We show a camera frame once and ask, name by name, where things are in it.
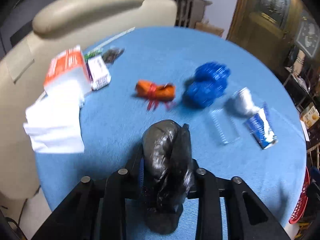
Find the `black plastic bag bundle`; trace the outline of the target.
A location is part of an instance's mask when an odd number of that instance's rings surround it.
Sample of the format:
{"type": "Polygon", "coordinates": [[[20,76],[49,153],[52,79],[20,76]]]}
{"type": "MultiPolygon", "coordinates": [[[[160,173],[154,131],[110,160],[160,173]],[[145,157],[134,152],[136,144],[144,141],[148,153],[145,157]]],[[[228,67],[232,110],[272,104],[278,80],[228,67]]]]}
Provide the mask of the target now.
{"type": "Polygon", "coordinates": [[[194,185],[189,126],[157,122],[145,131],[142,145],[145,222],[152,232],[168,235],[176,230],[194,185]]]}

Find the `red plastic mesh basket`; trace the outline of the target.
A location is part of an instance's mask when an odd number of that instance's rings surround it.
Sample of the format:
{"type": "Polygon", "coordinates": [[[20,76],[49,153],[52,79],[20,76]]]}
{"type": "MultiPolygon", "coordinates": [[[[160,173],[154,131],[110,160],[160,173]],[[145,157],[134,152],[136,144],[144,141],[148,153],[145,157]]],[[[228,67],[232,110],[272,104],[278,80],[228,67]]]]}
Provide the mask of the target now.
{"type": "Polygon", "coordinates": [[[296,224],[304,215],[305,208],[308,202],[306,191],[309,185],[310,185],[310,176],[309,176],[308,168],[306,168],[302,191],[301,191],[299,200],[296,204],[296,207],[289,219],[290,224],[296,224]]]}

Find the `clear plastic tray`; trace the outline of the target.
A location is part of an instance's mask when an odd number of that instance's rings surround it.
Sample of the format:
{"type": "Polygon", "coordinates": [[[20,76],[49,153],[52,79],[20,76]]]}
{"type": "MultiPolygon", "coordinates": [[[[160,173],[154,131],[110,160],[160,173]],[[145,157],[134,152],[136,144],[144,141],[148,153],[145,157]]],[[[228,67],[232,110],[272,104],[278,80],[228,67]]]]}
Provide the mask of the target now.
{"type": "Polygon", "coordinates": [[[219,143],[227,145],[240,139],[233,118],[224,108],[212,109],[209,114],[219,143]]]}

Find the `white tissue paper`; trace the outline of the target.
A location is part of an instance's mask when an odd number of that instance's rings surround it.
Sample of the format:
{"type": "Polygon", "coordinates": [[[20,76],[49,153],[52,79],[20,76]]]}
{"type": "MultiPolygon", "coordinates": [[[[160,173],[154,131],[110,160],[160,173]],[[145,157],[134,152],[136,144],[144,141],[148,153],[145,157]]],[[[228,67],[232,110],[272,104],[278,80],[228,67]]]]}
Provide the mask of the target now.
{"type": "Polygon", "coordinates": [[[80,109],[84,98],[46,96],[25,110],[23,124],[32,149],[42,154],[84,153],[80,109]]]}

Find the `blue tablecloth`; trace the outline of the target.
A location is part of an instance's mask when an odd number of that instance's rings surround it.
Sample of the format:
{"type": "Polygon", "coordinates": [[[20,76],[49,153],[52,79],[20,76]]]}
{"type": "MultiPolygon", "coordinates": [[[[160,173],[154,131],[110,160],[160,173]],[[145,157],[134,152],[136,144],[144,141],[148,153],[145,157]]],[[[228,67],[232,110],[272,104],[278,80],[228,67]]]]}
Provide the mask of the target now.
{"type": "Polygon", "coordinates": [[[164,119],[189,124],[193,157],[200,166],[222,178],[240,176],[269,210],[285,225],[302,188],[305,139],[289,94],[258,59],[214,35],[184,28],[144,28],[115,40],[124,54],[111,67],[109,86],[90,94],[80,112],[84,153],[37,154],[41,187],[54,209],[80,178],[105,178],[127,161],[130,151],[151,125],[164,119]],[[206,109],[186,106],[184,84],[195,69],[209,61],[230,70],[224,95],[206,109]],[[160,103],[147,110],[148,101],[137,96],[139,80],[176,87],[174,105],[160,103]],[[229,110],[228,100],[247,87],[256,105],[267,104],[278,142],[262,150],[245,127],[244,118],[231,114],[240,134],[222,145],[210,118],[212,109],[229,110]]]}

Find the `orange plastic bag bundle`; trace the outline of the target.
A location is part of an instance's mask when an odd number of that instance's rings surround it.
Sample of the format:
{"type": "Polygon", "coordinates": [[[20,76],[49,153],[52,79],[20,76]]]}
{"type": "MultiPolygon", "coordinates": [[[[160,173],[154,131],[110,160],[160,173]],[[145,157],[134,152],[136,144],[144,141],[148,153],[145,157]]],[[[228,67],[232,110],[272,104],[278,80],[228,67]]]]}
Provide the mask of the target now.
{"type": "Polygon", "coordinates": [[[139,80],[135,86],[138,97],[148,101],[147,110],[155,110],[160,103],[163,103],[167,110],[174,105],[176,87],[172,83],[158,85],[147,80],[139,80]]]}

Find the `white barcode card box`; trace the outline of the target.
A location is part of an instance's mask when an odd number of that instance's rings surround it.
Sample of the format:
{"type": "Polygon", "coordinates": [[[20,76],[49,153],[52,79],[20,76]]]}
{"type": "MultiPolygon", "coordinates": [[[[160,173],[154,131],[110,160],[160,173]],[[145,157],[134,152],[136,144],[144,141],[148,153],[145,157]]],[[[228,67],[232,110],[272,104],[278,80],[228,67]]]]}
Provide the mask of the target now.
{"type": "Polygon", "coordinates": [[[111,82],[111,74],[101,55],[88,59],[87,65],[93,90],[99,90],[109,85],[111,82]]]}

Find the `orange white tissue pack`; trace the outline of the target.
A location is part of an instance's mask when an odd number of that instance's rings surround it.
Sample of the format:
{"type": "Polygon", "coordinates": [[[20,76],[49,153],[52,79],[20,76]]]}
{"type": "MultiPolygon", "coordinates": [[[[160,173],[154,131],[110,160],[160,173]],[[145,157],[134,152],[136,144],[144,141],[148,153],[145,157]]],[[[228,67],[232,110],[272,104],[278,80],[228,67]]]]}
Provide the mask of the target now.
{"type": "Polygon", "coordinates": [[[84,56],[79,45],[52,58],[44,80],[47,95],[76,92],[84,96],[92,91],[84,56]]]}

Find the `blue plastic bag bundle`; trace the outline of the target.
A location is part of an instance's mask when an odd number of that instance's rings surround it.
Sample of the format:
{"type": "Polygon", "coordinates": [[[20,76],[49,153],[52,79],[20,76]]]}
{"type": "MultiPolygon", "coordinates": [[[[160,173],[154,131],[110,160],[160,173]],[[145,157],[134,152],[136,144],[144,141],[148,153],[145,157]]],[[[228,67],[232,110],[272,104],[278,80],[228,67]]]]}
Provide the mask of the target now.
{"type": "Polygon", "coordinates": [[[230,69],[218,62],[207,62],[196,68],[194,76],[185,87],[183,99],[194,108],[206,108],[223,96],[230,69]]]}

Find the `dark snack packet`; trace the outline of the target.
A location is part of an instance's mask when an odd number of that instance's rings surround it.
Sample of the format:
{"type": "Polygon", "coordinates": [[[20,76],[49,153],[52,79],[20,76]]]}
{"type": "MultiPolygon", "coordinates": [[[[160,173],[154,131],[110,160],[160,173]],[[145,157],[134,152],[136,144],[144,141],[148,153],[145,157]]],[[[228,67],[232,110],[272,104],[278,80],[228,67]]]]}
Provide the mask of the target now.
{"type": "Polygon", "coordinates": [[[124,53],[124,51],[125,49],[111,48],[102,55],[103,61],[106,64],[113,64],[116,59],[124,53]]]}

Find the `green wrapper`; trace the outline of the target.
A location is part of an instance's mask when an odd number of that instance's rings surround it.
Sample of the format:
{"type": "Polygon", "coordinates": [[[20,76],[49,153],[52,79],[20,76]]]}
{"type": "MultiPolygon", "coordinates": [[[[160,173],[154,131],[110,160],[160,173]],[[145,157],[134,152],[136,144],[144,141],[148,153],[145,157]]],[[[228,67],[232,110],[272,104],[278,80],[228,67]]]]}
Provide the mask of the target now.
{"type": "Polygon", "coordinates": [[[89,59],[96,57],[96,56],[100,55],[101,53],[102,53],[101,49],[89,51],[88,53],[86,53],[84,55],[84,59],[85,59],[85,61],[88,61],[89,59]]]}

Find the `beige leather sofa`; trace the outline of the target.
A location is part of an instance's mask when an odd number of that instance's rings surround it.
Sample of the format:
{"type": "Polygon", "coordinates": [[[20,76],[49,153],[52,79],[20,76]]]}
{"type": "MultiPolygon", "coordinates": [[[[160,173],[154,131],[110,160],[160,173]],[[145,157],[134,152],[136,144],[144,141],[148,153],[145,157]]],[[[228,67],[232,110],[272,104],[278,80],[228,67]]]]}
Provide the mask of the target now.
{"type": "Polygon", "coordinates": [[[25,109],[43,91],[51,59],[65,49],[87,48],[132,27],[173,26],[174,0],[56,0],[39,11],[32,31],[1,59],[1,193],[25,199],[39,187],[24,129],[25,109]]]}

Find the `brown wooden door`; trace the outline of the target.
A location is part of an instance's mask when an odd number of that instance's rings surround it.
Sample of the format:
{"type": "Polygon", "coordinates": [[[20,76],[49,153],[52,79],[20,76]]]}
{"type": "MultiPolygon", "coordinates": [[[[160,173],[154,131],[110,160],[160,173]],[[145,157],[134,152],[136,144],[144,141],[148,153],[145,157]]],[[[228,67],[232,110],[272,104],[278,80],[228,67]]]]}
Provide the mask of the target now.
{"type": "Polygon", "coordinates": [[[312,23],[313,18],[301,0],[237,0],[227,40],[281,73],[293,46],[319,63],[319,40],[312,34],[304,44],[303,22],[312,23]]]}

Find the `wooden radiator cabinet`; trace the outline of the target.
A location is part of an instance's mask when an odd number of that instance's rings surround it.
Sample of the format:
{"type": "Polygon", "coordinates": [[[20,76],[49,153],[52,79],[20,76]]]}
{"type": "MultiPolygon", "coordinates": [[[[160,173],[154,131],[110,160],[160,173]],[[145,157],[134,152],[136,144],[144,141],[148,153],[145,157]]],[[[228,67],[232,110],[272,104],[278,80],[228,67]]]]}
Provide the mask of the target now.
{"type": "Polygon", "coordinates": [[[197,22],[202,22],[209,0],[174,0],[177,4],[175,26],[194,29],[197,22]]]}

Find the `cardboard box by wall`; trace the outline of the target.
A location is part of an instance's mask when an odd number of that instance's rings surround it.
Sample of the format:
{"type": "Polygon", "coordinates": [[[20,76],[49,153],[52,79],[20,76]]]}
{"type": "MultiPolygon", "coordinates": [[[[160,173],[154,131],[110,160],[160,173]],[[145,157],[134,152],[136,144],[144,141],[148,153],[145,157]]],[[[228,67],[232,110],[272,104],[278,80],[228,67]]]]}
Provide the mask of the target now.
{"type": "Polygon", "coordinates": [[[202,23],[202,22],[196,22],[195,24],[195,29],[205,32],[205,33],[210,33],[214,34],[216,36],[222,37],[224,33],[224,29],[215,27],[214,25],[211,25],[209,23],[202,23]]]}

